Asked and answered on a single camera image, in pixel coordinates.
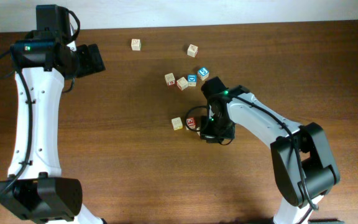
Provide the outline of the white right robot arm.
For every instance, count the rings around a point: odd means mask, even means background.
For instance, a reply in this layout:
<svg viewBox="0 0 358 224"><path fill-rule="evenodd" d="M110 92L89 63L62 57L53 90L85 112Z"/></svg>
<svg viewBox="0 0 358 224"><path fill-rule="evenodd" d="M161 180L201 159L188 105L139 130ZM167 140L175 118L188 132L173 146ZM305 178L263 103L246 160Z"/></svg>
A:
<svg viewBox="0 0 358 224"><path fill-rule="evenodd" d="M206 81L201 91L207 99L201 139L231 142L239 125L270 149L275 183L283 198L269 222L310 223L318 203L341 179L323 128L286 119L263 105L246 87L229 89L218 77Z"/></svg>

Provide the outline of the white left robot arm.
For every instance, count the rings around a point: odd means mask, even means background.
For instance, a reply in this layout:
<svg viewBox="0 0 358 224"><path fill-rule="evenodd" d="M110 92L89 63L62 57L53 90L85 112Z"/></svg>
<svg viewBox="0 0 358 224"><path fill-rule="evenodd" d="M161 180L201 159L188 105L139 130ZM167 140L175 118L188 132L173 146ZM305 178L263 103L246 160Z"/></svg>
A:
<svg viewBox="0 0 358 224"><path fill-rule="evenodd" d="M102 223L83 204L79 180L62 177L58 111L66 81L105 69L98 46L76 45L80 21L55 4L36 7L35 30L10 46L18 93L16 143L0 205L34 223Z"/></svg>

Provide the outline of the red letter block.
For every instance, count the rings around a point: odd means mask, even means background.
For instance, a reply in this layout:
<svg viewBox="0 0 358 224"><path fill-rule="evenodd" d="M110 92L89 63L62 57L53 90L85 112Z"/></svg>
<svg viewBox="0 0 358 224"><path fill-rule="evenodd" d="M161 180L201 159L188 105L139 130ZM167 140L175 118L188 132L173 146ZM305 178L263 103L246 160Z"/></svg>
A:
<svg viewBox="0 0 358 224"><path fill-rule="evenodd" d="M196 121L194 117L186 119L186 129L196 129Z"/></svg>

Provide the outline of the wooden block cluster bottom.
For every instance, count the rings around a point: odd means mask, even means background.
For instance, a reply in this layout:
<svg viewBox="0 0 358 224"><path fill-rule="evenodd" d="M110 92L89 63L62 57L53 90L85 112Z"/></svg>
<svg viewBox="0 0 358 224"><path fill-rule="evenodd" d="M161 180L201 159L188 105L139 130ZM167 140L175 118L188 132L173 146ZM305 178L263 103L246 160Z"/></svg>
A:
<svg viewBox="0 0 358 224"><path fill-rule="evenodd" d="M198 136L201 136L201 134L200 134L200 127L197 127L197 129L196 129L196 130L197 130L197 132L196 132L196 133L198 134Z"/></svg>

